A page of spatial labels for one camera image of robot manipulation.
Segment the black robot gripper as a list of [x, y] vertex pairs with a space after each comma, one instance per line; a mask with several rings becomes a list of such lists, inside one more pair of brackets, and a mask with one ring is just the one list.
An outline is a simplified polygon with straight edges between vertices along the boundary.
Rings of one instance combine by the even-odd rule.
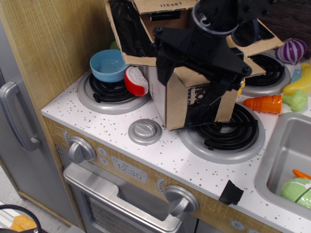
[[176, 67], [187, 67], [207, 79], [199, 107], [218, 108], [227, 90], [238, 90], [251, 68], [226, 41], [249, 21], [267, 16], [273, 0], [200, 0], [192, 10], [189, 29], [155, 27], [152, 44], [158, 80], [167, 85]]

